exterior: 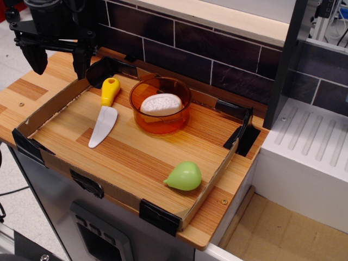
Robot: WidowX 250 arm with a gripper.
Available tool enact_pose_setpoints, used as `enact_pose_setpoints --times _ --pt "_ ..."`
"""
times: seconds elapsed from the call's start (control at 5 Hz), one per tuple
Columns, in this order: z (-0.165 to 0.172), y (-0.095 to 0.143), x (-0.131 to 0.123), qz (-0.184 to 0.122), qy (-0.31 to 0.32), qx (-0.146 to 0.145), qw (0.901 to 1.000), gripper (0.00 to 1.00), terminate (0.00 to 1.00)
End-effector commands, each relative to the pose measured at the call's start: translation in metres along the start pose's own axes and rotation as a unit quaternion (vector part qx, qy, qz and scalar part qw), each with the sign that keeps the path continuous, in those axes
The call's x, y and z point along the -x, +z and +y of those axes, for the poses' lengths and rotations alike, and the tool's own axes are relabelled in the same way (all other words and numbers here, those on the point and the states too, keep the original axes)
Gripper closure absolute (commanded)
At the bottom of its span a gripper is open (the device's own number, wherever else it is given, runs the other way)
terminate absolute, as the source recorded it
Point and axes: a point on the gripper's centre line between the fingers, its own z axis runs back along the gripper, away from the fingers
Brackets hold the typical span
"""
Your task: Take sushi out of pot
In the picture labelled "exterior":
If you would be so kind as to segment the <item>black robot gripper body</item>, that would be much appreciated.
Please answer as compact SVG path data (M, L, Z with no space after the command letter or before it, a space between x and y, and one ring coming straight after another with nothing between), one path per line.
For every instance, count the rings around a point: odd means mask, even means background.
M96 54L95 23L90 1L24 1L30 21L12 22L17 46L91 57Z

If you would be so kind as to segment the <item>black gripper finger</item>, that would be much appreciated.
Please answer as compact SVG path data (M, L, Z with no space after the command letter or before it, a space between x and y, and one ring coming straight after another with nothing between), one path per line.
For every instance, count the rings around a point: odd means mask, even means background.
M48 64L48 56L45 49L39 45L28 45L25 43L20 43L20 48L33 71L42 75Z
M94 56L94 49L78 47L72 52L72 56L73 68L78 80L84 79L91 64L91 58Z

